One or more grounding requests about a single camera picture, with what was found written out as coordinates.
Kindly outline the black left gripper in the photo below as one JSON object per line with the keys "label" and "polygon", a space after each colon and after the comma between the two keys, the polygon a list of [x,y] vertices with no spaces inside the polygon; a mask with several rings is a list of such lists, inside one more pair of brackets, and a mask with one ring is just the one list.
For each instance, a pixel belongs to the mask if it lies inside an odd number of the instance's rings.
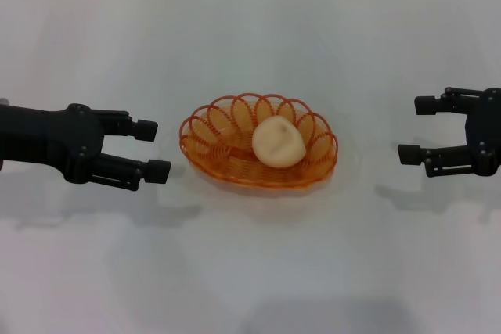
{"label": "black left gripper", "polygon": [[54,167],[73,184],[92,177],[92,183],[135,192],[141,180],[165,184],[171,163],[100,155],[104,134],[153,142],[157,129],[154,121],[134,122],[127,111],[92,112],[80,104],[47,111],[2,104],[1,159]]}

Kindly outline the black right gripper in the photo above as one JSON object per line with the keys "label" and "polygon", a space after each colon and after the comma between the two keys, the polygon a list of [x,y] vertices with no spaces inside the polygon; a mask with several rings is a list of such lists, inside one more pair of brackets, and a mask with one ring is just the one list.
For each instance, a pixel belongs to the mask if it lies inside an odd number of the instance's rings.
{"label": "black right gripper", "polygon": [[439,98],[417,96],[417,115],[459,113],[467,115],[467,146],[422,148],[399,145],[402,165],[424,165],[429,178],[461,174],[492,176],[500,167],[500,89],[485,91],[445,88]]}

